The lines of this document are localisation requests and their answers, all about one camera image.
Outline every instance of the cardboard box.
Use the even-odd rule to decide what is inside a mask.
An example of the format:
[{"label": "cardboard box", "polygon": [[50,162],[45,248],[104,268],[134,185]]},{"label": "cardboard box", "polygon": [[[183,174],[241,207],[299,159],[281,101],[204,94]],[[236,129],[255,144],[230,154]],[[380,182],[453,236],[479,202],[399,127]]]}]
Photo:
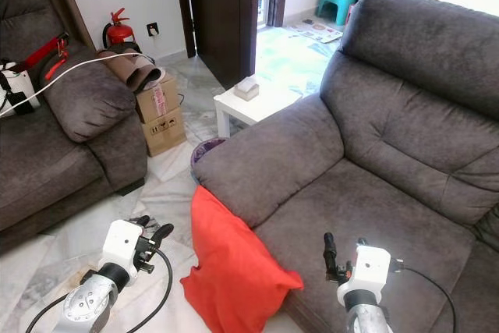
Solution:
[{"label": "cardboard box", "polygon": [[154,156],[186,140],[182,111],[176,108],[159,119],[142,124],[147,153]]},{"label": "cardboard box", "polygon": [[177,80],[166,73],[161,83],[136,96],[136,110],[140,121],[147,123],[179,107]]}]

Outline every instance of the sofa backrest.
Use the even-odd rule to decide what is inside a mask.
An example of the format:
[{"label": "sofa backrest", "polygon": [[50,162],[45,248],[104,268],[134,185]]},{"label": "sofa backrest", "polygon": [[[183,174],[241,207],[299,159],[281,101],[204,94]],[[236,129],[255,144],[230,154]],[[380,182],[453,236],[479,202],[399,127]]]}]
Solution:
[{"label": "sofa backrest", "polygon": [[[0,0],[0,58],[23,61],[64,28],[50,0]],[[41,64],[30,71],[36,83]]]},{"label": "sofa backrest", "polygon": [[[359,0],[321,97],[347,158],[483,230],[499,204],[499,18],[434,0]],[[499,225],[487,230],[499,249]]]}]

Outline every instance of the wall outlet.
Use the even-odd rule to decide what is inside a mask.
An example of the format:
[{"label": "wall outlet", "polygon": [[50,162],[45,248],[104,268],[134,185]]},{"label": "wall outlet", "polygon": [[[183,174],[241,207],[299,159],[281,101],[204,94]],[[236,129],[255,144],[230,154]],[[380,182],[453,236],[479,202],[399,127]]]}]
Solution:
[{"label": "wall outlet", "polygon": [[157,23],[148,23],[146,25],[147,28],[147,35],[149,37],[154,37],[156,35],[159,35],[159,29],[157,28]]}]

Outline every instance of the red strap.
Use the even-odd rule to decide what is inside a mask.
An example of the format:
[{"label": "red strap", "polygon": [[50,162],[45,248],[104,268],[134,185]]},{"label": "red strap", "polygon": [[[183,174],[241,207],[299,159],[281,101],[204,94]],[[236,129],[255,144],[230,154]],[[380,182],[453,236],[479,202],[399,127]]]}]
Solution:
[{"label": "red strap", "polygon": [[68,52],[65,49],[64,40],[61,40],[60,45],[58,46],[58,49],[59,49],[59,56],[62,57],[62,58],[61,58],[61,60],[59,60],[58,62],[56,62],[49,69],[49,71],[47,72],[47,74],[45,74],[45,79],[46,80],[50,80],[52,78],[52,76],[54,75],[55,71],[59,68],[59,66],[61,66],[62,64],[64,64],[68,60],[69,54],[68,54]]},{"label": "red strap", "polygon": [[40,60],[42,60],[45,56],[47,56],[52,50],[58,48],[58,43],[60,41],[65,41],[68,38],[67,33],[63,33],[55,38],[52,38],[46,45],[42,48],[36,50],[33,54],[31,54],[26,60],[20,62],[16,66],[9,68],[11,72],[21,73],[25,70],[28,70],[32,66],[35,66]]}]

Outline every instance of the dark wooden door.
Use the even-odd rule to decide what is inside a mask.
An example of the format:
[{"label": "dark wooden door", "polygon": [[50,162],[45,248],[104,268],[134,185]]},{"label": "dark wooden door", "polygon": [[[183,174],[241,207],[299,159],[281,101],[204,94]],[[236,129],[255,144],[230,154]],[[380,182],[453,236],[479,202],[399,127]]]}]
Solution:
[{"label": "dark wooden door", "polygon": [[257,0],[191,0],[197,54],[229,89],[255,73]]}]

